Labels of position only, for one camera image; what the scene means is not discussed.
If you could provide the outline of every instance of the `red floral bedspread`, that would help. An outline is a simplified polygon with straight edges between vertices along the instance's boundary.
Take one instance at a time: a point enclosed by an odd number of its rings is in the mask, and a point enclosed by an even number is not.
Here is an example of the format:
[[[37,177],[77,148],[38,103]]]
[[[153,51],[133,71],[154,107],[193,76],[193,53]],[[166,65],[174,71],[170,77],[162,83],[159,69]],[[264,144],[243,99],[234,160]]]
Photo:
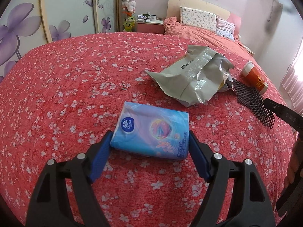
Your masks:
[[[276,118],[272,130],[264,127],[232,92],[185,108],[146,74],[175,62],[188,44],[203,45],[156,34],[94,34],[43,45],[19,60],[0,84],[0,193],[23,223],[46,161],[71,159],[98,142],[115,128],[124,101],[188,111],[201,142],[228,159],[253,160],[275,205],[294,142],[290,126]],[[247,60],[213,49],[235,65],[238,78]],[[269,83],[264,97],[284,103]],[[80,221],[71,182],[66,186]],[[113,150],[93,189],[111,226],[186,227],[207,186],[190,156],[166,161]],[[221,220],[231,191],[230,185]]]

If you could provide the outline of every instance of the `white patterned pillow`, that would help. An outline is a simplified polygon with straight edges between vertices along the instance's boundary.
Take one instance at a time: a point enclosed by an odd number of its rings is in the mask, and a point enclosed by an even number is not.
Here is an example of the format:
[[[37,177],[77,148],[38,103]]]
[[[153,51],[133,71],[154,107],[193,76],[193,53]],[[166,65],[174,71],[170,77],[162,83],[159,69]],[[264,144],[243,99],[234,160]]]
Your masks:
[[[199,9],[180,7],[180,20],[183,26],[195,26],[216,33],[217,16]]]

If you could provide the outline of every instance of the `curtain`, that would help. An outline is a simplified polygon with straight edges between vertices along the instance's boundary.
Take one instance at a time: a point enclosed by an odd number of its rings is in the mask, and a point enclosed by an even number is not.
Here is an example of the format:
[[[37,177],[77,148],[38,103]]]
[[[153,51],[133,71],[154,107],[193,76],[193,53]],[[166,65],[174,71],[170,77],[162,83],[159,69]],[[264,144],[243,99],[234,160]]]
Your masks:
[[[303,114],[303,39],[293,63],[288,68],[281,85],[293,102],[294,110]]]

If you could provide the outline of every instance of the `black logo on bag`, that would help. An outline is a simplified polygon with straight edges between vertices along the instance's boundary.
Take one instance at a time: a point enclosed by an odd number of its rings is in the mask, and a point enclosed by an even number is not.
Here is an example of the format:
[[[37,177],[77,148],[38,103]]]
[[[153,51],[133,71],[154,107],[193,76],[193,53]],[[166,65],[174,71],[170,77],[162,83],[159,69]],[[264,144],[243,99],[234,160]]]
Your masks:
[[[184,69],[185,67],[187,67],[190,64],[190,62],[188,62],[187,64],[183,65],[181,68]]]

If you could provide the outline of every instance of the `metal bolt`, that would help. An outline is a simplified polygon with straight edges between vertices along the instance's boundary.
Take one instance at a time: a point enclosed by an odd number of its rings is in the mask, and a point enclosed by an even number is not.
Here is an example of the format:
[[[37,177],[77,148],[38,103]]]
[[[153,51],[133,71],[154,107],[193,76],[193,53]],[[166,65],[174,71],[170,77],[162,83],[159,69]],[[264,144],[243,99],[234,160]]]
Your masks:
[[[250,166],[252,164],[252,161],[251,161],[251,159],[246,159],[245,163]]]
[[[215,153],[215,154],[214,154],[214,157],[215,157],[216,159],[222,159],[222,154]]]
[[[77,155],[78,159],[84,159],[85,158],[85,154],[84,153],[80,153]]]
[[[48,164],[49,166],[51,166],[51,165],[55,164],[55,160],[49,159],[49,160],[47,161],[47,164]]]

